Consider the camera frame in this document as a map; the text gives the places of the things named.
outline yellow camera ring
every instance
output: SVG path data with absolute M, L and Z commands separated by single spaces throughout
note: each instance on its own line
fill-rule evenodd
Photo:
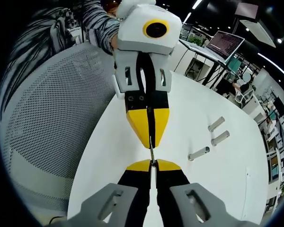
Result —
M 158 39 L 166 35 L 169 31 L 169 24 L 165 20 L 154 19 L 147 21 L 143 26 L 143 33 L 145 36 Z

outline small rod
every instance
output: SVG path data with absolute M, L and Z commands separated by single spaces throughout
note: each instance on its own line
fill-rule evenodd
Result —
M 227 137 L 230 136 L 229 131 L 223 132 L 220 136 L 218 136 L 215 139 L 212 139 L 212 145 L 217 146 L 218 143 L 221 143 L 223 140 L 225 140 Z
M 220 117 L 218 120 L 216 120 L 213 124 L 208 126 L 208 130 L 210 132 L 213 132 L 216 128 L 218 128 L 223 122 L 225 122 L 224 117 Z
M 209 147 L 202 148 L 201 150 L 198 150 L 197 152 L 193 154 L 188 154 L 188 160 L 193 161 L 197 157 L 200 157 L 210 151 Z

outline gray chair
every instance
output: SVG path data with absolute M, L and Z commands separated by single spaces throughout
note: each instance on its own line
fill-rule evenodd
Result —
M 0 148 L 30 208 L 66 215 L 84 148 L 115 94 L 114 59 L 90 43 L 67 49 L 19 86 L 0 122 Z

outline ceiling light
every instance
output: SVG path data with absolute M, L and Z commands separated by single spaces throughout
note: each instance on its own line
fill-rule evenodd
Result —
M 261 55 L 260 53 L 257 53 L 259 56 L 261 56 L 262 58 L 266 59 L 268 62 L 270 62 L 271 64 L 273 64 L 278 70 L 280 70 L 283 74 L 284 74 L 284 70 L 281 69 L 278 65 L 276 65 L 273 61 L 271 61 L 269 58 L 265 57 L 264 55 Z
M 188 18 L 190 17 L 191 13 L 188 13 L 188 15 L 186 16 L 185 20 L 183 21 L 183 24 L 185 24 L 188 20 Z
M 203 0 L 197 0 L 195 4 L 193 5 L 193 9 L 196 9 L 198 5 L 202 2 Z

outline person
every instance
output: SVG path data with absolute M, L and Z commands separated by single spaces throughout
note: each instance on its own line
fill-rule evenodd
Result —
M 237 91 L 244 93 L 249 88 L 249 82 L 251 80 L 251 75 L 245 72 L 241 79 L 236 80 L 236 82 L 230 83 L 229 81 L 222 78 L 220 83 L 217 85 L 217 93 L 224 95 L 227 93 L 232 93 L 234 96 Z
M 270 118 L 267 118 L 266 123 L 261 125 L 261 130 L 266 134 L 270 134 L 273 129 L 275 128 L 276 120 L 272 120 Z
M 83 25 L 91 44 L 113 55 L 120 21 L 115 18 L 119 3 L 103 9 L 100 0 L 83 1 Z M 44 4 L 30 17 L 29 23 L 13 43 L 0 83 L 0 122 L 5 109 L 21 83 L 45 61 L 75 45 L 68 31 L 73 25 L 72 12 L 64 7 Z
M 120 21 L 115 18 L 118 3 L 101 6 L 100 0 L 84 0 L 83 25 L 91 44 L 112 55 L 117 48 Z

